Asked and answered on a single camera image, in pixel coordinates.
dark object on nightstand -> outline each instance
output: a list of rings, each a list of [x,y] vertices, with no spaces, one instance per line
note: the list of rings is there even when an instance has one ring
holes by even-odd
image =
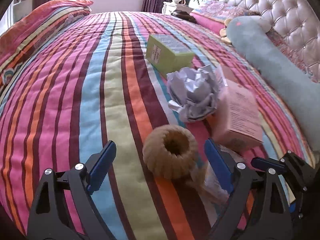
[[[196,19],[185,11],[175,10],[171,13],[171,15],[188,22],[197,23]]]

beige knitted object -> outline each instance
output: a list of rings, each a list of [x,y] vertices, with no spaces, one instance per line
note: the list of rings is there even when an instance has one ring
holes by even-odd
[[[195,165],[198,143],[192,133],[178,125],[164,125],[147,137],[143,160],[155,176],[178,179]]]

green box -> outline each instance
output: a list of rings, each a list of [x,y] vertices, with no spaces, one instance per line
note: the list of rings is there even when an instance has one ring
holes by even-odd
[[[163,77],[183,67],[190,67],[194,53],[171,35],[152,34],[147,45],[147,60]]]

blue gripper pad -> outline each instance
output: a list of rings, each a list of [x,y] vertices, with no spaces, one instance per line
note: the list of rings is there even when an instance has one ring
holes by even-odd
[[[215,175],[217,176],[221,188],[231,194],[231,192],[233,192],[233,184],[231,179],[232,172],[221,157],[218,147],[211,139],[205,141],[204,152]]]
[[[293,203],[291,203],[291,205],[290,205],[290,207],[289,207],[290,213],[293,213],[293,212],[295,211],[295,209],[296,209],[296,203],[293,202]]]
[[[94,191],[98,191],[100,189],[115,158],[116,144],[113,141],[109,141],[102,149],[101,156],[88,174],[90,183],[87,185],[87,191],[90,195],[92,195]]]

metal screw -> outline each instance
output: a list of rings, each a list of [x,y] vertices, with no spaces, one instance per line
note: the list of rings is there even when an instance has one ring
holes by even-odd
[[[75,166],[75,168],[76,168],[76,170],[82,170],[83,169],[83,167],[84,167],[84,165],[82,164],[82,163],[78,163],[76,166]]]
[[[46,170],[44,171],[44,174],[45,174],[45,175],[49,175],[51,172],[52,172],[52,169],[46,169]]]
[[[241,170],[244,170],[245,169],[245,164],[244,163],[238,163],[237,164],[237,167]]]
[[[275,171],[275,169],[273,169],[273,168],[270,168],[270,169],[268,170],[268,172],[269,172],[270,174],[272,174],[272,175],[276,174],[276,171]]]

